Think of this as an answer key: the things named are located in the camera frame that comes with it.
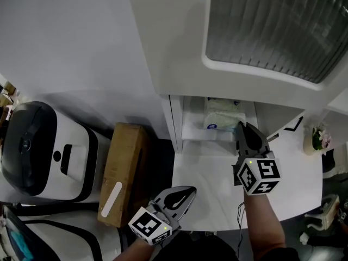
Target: white wall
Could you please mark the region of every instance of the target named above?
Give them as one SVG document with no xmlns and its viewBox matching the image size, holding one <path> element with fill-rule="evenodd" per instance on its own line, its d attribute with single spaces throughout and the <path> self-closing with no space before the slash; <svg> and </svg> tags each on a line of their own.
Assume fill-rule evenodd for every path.
<svg viewBox="0 0 348 261">
<path fill-rule="evenodd" d="M 169 139 L 129 0 L 0 0 L 0 73 L 99 131 L 130 122 Z"/>
</svg>

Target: tissue package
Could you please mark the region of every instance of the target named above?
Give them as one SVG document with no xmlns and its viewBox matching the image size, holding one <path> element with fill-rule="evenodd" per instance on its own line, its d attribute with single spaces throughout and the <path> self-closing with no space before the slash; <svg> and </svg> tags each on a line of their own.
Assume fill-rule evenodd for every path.
<svg viewBox="0 0 348 261">
<path fill-rule="evenodd" d="M 204 99 L 204 128 L 234 132 L 239 122 L 246 124 L 241 101 L 211 97 Z"/>
</svg>

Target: forearm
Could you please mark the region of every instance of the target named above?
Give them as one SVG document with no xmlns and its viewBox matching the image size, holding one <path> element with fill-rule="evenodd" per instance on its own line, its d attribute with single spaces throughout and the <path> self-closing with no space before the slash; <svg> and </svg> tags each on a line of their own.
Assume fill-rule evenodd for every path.
<svg viewBox="0 0 348 261">
<path fill-rule="evenodd" d="M 285 247 L 283 228 L 266 195 L 247 196 L 244 205 L 255 260 L 273 248 Z"/>
<path fill-rule="evenodd" d="M 137 239 L 131 246 L 117 256 L 114 261 L 148 261 L 154 251 L 154 246 Z"/>
</svg>

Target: white countertop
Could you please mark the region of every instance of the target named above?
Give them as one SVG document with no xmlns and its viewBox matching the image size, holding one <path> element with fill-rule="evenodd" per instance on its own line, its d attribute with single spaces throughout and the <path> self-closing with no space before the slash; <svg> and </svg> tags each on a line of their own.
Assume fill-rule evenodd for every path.
<svg viewBox="0 0 348 261">
<path fill-rule="evenodd" d="M 279 137 L 270 142 L 271 150 L 280 159 L 283 175 L 281 182 L 268 195 L 279 220 L 306 213 L 321 203 L 321 154 L 307 156 L 302 144 L 302 125 L 295 132 L 280 131 Z M 192 185 L 197 188 L 192 206 L 180 220 L 182 230 L 239 229 L 238 205 L 244 198 L 242 186 L 233 184 L 232 165 L 237 158 L 175 155 L 172 186 Z"/>
</svg>

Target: flower pot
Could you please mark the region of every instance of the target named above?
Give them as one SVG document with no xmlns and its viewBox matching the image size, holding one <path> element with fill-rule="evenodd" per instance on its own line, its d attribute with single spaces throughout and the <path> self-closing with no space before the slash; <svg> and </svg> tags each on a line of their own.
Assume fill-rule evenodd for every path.
<svg viewBox="0 0 348 261">
<path fill-rule="evenodd" d="M 312 145 L 312 135 L 309 134 L 305 136 L 303 140 L 303 151 L 305 152 L 306 155 L 311 156 L 316 152 L 316 149 L 313 148 Z"/>
</svg>

